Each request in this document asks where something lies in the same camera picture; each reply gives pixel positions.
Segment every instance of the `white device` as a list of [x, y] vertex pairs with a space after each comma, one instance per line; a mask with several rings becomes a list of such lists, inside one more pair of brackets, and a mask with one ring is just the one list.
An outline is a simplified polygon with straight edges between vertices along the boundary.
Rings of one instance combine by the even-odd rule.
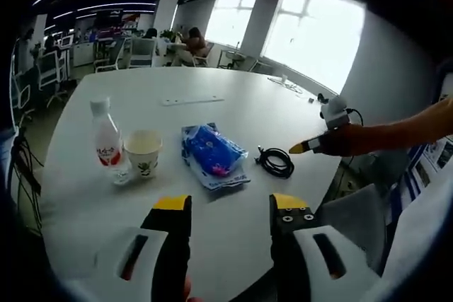
[[339, 95], [321, 106], [321, 118], [326, 121], [327, 129], [333, 130], [350, 122], [346, 101]]

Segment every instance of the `bright window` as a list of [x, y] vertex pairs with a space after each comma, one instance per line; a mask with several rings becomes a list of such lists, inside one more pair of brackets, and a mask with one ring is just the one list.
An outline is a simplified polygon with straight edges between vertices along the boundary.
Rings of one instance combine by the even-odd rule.
[[280, 0], [262, 55], [340, 93], [364, 19], [350, 0]]
[[206, 39], [240, 47], [255, 0], [216, 0], [207, 24]]

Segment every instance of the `white table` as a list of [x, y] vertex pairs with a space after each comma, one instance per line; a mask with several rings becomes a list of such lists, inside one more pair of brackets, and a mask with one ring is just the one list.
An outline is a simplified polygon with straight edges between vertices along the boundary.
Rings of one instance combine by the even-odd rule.
[[[164, 148], [157, 178], [115, 187], [103, 174], [91, 132], [89, 100], [109, 95], [123, 134], [161, 131]], [[162, 106], [166, 98], [216, 95], [224, 101]], [[306, 200], [317, 210], [339, 158], [293, 156], [289, 180], [267, 174], [253, 157], [257, 145], [287, 150], [326, 126], [319, 104], [260, 74], [201, 68], [149, 68], [86, 76], [67, 103], [50, 142], [42, 179], [42, 233], [52, 268], [62, 279], [91, 273], [96, 251], [127, 226], [140, 226], [163, 195], [193, 197], [191, 258], [193, 296], [228, 301], [269, 270], [269, 194]], [[249, 151], [251, 182], [231, 194], [210, 194], [180, 156], [180, 128], [216, 122], [226, 137]]]

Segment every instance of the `person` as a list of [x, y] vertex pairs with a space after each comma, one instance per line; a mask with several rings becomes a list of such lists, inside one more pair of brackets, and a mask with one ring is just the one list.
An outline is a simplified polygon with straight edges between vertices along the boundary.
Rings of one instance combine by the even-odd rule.
[[80, 28], [77, 29], [77, 32], [76, 32], [76, 42], [81, 42], [82, 40], [82, 31]]
[[178, 36], [181, 42], [185, 44], [185, 47], [177, 50], [176, 57], [171, 66], [180, 66], [182, 62], [192, 64], [193, 56], [206, 57], [206, 41], [198, 28], [191, 28], [188, 38], [184, 38], [180, 33], [178, 33]]
[[57, 56], [58, 58], [60, 58], [62, 55], [62, 51], [58, 46], [56, 46], [53, 35], [49, 35], [49, 37], [47, 37], [44, 43], [44, 54], [51, 53], [54, 51], [57, 51]]
[[157, 37], [157, 30], [155, 28], [149, 28], [143, 38], [151, 39], [151, 38], [155, 38], [155, 37]]
[[[444, 99], [421, 113], [392, 124], [363, 127], [348, 124], [320, 137], [321, 152], [332, 156], [358, 156], [371, 151], [404, 149], [453, 134], [453, 98]], [[453, 223], [453, 157], [399, 217], [384, 273], [363, 301], [397, 301], [448, 286], [441, 273], [451, 259]]]

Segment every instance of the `disposable cup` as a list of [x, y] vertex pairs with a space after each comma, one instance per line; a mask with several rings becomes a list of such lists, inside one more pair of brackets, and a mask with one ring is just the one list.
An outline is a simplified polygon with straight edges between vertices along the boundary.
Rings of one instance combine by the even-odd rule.
[[127, 136], [124, 145], [132, 171], [142, 178], [155, 177], [162, 149], [161, 135], [154, 130], [136, 130]]

